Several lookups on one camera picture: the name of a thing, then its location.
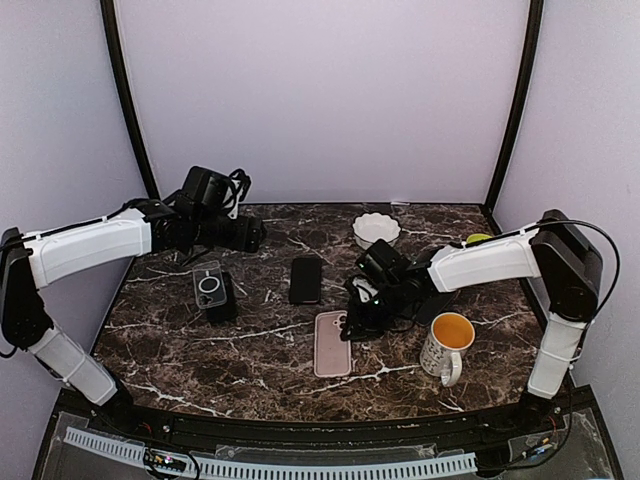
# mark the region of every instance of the black phone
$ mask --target black phone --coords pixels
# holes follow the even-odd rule
[[[318,257],[294,258],[291,264],[289,303],[312,305],[320,302],[322,259]]]

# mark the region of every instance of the white ring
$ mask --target white ring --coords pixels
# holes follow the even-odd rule
[[[205,290],[204,288],[202,288],[202,284],[204,283],[205,280],[209,280],[209,279],[215,280],[216,286],[213,287],[211,290]],[[200,280],[200,283],[198,283],[198,290],[200,290],[202,293],[213,293],[218,288],[220,288],[220,279],[218,277],[204,277],[202,280]]]

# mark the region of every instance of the black pole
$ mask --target black pole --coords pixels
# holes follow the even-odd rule
[[[102,22],[104,23],[104,33],[107,38],[107,47],[109,48],[109,57],[111,58],[111,68],[113,69],[113,77],[116,81],[118,96],[120,97],[120,107],[124,115],[124,121],[127,124],[129,139],[133,147],[133,153],[138,163],[138,169],[142,176],[142,181],[147,190],[149,198],[160,198],[158,185],[156,184],[151,164],[147,156],[147,150],[142,140],[142,132],[138,124],[138,116],[133,105],[133,97],[129,88],[129,80],[124,65],[124,57],[122,56],[122,45],[120,44],[120,35],[118,34],[118,22],[116,20],[116,9],[113,0],[100,0],[102,8]]]
[[[529,90],[529,82],[531,81],[531,72],[533,71],[533,61],[536,56],[536,47],[538,46],[538,35],[540,34],[540,24],[542,23],[542,9],[544,0],[531,0],[529,4],[529,19],[527,20],[527,31],[524,37],[524,47],[522,49],[522,59],[520,60],[520,70],[518,71],[518,80],[516,89],[513,94],[513,102],[511,103],[511,111],[509,112],[509,120],[507,128],[502,139],[502,147],[496,162],[496,168],[493,172],[491,185],[487,198],[484,201],[484,207],[489,213],[493,213],[500,196],[502,184],[507,175],[509,161],[513,153],[513,147],[518,136],[520,121],[522,120],[522,112],[527,100],[527,92]]]

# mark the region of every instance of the tabletop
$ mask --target tabletop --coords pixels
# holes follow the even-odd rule
[[[427,375],[419,355],[427,336],[406,333],[352,345],[352,373],[313,371],[317,314],[345,309],[343,282],[361,254],[351,225],[359,215],[391,215],[402,227],[395,248],[408,257],[473,233],[490,233],[474,205],[247,205],[268,236],[258,253],[215,249],[182,267],[167,251],[135,260],[99,336],[95,356],[118,375],[136,404],[207,416],[270,421],[391,420],[517,402],[542,336],[516,280],[463,289],[448,306],[476,328],[457,385]],[[288,303],[291,262],[323,260],[319,305]],[[217,260],[235,287],[239,316],[210,325],[196,306],[192,269]]]

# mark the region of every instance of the bowl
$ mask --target bowl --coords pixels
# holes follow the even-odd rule
[[[400,236],[400,225],[389,215],[365,213],[353,222],[353,233],[364,250],[380,239],[393,246]]]

